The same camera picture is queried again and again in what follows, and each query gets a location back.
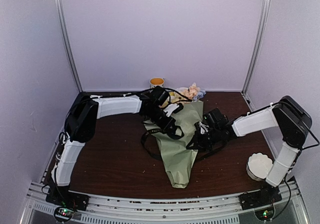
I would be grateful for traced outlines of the cream fake flower bunch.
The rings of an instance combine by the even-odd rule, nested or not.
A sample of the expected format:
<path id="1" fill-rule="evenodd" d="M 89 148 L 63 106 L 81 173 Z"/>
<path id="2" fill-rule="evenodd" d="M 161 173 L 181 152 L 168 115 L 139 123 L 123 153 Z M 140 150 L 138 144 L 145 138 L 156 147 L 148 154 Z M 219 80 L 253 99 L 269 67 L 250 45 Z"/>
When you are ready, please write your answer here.
<path id="1" fill-rule="evenodd" d="M 165 102 L 161 105 L 161 107 L 165 108 L 170 103 L 175 103 L 175 102 L 184 101 L 184 100 L 185 100 L 185 98 L 182 97 L 180 94 L 173 92 L 173 91 L 169 91 L 169 96 L 167 97 Z"/>

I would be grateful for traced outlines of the green wrapping paper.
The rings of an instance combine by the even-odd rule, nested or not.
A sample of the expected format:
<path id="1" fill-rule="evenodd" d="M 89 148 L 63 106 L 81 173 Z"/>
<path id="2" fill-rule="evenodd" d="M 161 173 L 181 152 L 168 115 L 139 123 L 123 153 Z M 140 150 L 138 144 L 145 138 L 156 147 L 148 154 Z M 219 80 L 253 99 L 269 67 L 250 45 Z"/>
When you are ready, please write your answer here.
<path id="1" fill-rule="evenodd" d="M 176 131 L 178 136 L 184 134 L 180 139 L 174 140 L 168 135 L 160 132 L 160 128 L 151 121 L 145 123 L 147 132 L 142 136 L 141 144 L 152 158 L 163 162 L 165 172 L 174 188 L 186 188 L 190 174 L 197 157 L 197 150 L 187 149 L 196 131 L 195 124 L 203 120 L 202 101 L 189 102 L 177 114 L 173 115 L 175 124 L 181 129 Z M 146 142 L 153 136 L 157 142 L 160 154 L 153 153 L 146 147 Z"/>

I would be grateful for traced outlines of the white round bowl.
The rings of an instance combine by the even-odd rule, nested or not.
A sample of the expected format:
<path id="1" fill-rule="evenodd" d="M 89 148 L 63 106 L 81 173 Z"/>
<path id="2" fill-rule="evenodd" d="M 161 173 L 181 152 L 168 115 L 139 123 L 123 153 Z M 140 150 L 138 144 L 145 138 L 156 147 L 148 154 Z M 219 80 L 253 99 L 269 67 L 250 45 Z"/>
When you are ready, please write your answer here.
<path id="1" fill-rule="evenodd" d="M 187 91 L 188 88 L 187 87 L 179 87 L 179 88 L 176 88 L 176 90 L 179 92 L 183 92 L 183 91 Z"/>

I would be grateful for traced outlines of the pink fake flower stem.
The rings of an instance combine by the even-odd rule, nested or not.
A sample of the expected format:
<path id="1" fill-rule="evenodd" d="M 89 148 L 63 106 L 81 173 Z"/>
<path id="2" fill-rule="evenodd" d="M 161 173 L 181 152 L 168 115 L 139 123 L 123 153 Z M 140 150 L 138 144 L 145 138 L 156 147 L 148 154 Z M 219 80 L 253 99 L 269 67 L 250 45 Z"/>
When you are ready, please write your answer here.
<path id="1" fill-rule="evenodd" d="M 186 96 L 188 99 L 191 99 L 193 100 L 193 96 L 194 94 L 197 92 L 197 90 L 199 90 L 200 87 L 198 87 L 196 85 L 196 83 L 193 83 L 191 86 L 188 87 L 188 90 L 187 91 L 183 91 L 181 92 L 184 96 Z"/>

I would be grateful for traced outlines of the blue fake flower stem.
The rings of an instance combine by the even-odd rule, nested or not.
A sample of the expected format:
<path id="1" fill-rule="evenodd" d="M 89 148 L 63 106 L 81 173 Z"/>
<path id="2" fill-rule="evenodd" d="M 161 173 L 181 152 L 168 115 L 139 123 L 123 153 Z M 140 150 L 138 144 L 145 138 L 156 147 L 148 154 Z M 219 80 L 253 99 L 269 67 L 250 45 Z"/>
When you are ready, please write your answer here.
<path id="1" fill-rule="evenodd" d="M 199 101 L 200 99 L 202 99 L 206 94 L 206 91 L 205 90 L 197 90 L 196 93 L 194 94 L 193 96 L 193 101 Z"/>

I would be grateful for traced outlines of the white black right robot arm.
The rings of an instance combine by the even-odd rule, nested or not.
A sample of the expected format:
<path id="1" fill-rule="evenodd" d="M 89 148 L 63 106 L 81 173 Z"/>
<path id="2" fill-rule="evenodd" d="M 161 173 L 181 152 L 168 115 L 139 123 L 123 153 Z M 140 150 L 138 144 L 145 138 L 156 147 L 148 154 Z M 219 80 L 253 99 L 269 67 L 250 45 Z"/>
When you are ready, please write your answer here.
<path id="1" fill-rule="evenodd" d="M 195 123 L 195 133 L 187 149 L 206 151 L 207 156 L 211 156 L 222 149 L 214 148 L 215 144 L 225 147 L 233 139 L 261 131 L 275 157 L 264 177 L 269 185 L 256 194 L 256 200 L 265 205 L 276 195 L 273 187 L 285 180 L 300 154 L 307 149 L 304 145 L 307 137 L 315 140 L 314 147 L 319 146 L 320 141 L 311 131 L 312 122 L 307 111 L 289 95 L 232 120 L 215 108 L 204 114 L 203 121 Z"/>

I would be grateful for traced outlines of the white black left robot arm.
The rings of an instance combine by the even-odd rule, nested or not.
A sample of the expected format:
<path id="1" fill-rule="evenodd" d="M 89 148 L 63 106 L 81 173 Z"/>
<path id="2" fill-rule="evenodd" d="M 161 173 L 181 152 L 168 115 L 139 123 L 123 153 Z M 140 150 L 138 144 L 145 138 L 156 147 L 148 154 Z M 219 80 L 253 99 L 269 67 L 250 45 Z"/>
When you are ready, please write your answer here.
<path id="1" fill-rule="evenodd" d="M 181 139 L 184 132 L 176 125 L 173 114 L 181 111 L 183 102 L 190 102 L 190 99 L 183 96 L 182 100 L 173 103 L 171 91 L 170 88 L 155 87 L 115 96 L 79 93 L 67 114 L 62 133 L 64 147 L 57 155 L 49 179 L 50 185 L 57 186 L 52 192 L 53 199 L 61 206 L 67 206 L 72 201 L 71 193 L 63 187 L 69 186 L 77 158 L 85 144 L 94 137 L 96 122 L 100 118 L 129 113 L 149 118 L 156 128 L 142 135 L 142 145 L 155 133 L 166 134 L 173 140 Z"/>

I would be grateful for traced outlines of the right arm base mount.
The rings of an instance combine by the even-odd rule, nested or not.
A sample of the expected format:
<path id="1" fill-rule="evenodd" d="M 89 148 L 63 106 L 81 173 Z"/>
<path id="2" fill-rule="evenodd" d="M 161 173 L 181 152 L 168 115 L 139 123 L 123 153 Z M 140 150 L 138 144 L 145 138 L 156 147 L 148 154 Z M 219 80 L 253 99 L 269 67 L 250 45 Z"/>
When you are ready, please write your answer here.
<path id="1" fill-rule="evenodd" d="M 239 196 L 242 210 L 253 209 L 259 221 L 271 221 L 275 217 L 275 203 L 282 200 L 279 187 L 263 185 L 259 190 L 244 192 Z"/>

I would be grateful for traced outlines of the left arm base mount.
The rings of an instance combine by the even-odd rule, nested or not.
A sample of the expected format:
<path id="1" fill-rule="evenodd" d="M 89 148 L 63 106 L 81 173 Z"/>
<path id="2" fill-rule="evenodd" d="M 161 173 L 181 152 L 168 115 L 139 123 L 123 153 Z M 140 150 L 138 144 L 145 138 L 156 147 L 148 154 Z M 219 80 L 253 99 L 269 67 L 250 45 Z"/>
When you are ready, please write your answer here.
<path id="1" fill-rule="evenodd" d="M 50 178 L 48 181 L 49 190 L 46 194 L 46 202 L 57 205 L 53 216 L 58 223 L 66 223 L 73 218 L 73 215 L 81 210 L 85 211 L 88 206 L 89 196 L 69 191 L 69 186 L 58 186 Z"/>

